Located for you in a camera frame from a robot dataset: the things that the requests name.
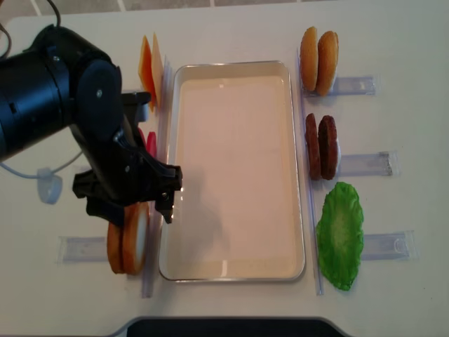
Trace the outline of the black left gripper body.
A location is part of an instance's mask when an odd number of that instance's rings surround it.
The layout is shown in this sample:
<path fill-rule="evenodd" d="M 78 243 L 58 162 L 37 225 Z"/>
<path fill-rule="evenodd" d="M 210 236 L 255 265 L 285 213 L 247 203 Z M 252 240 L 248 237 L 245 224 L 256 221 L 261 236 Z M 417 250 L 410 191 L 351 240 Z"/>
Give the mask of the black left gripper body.
<path fill-rule="evenodd" d="M 72 134 L 91 165 L 75 175 L 72 190 L 78 198 L 116 206 L 172 205 L 182 187 L 181 168 L 153 158 L 138 130 L 137 107 L 150 100 L 147 92 L 76 99 Z"/>

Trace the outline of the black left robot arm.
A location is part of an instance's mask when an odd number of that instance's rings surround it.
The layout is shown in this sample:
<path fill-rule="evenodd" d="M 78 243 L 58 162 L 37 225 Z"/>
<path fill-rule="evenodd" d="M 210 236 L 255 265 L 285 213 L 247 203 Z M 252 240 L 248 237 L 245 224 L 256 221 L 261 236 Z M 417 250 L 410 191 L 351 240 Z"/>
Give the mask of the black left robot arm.
<path fill-rule="evenodd" d="M 1 60 L 1 158 L 70 128 L 91 166 L 72 187 L 89 215 L 122 226 L 127 206 L 153 201 L 170 222 L 182 170 L 145 149 L 136 108 L 151 99 L 122 91 L 121 71 L 105 52 L 47 26 L 28 49 Z"/>

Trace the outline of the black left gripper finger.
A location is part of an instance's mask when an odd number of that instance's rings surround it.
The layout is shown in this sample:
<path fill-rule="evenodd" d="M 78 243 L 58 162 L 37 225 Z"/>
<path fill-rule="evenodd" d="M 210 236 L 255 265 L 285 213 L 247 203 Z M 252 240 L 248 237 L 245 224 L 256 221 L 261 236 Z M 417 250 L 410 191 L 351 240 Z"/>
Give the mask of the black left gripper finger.
<path fill-rule="evenodd" d="M 173 221 L 174 196 L 175 192 L 173 190 L 163 192 L 154 202 L 156 211 L 163 216 L 163 219 L 168 224 Z"/>
<path fill-rule="evenodd" d="M 123 227 L 125 211 L 123 206 L 97 198 L 87 198 L 86 213 L 107 220 L 117 227 Z"/>

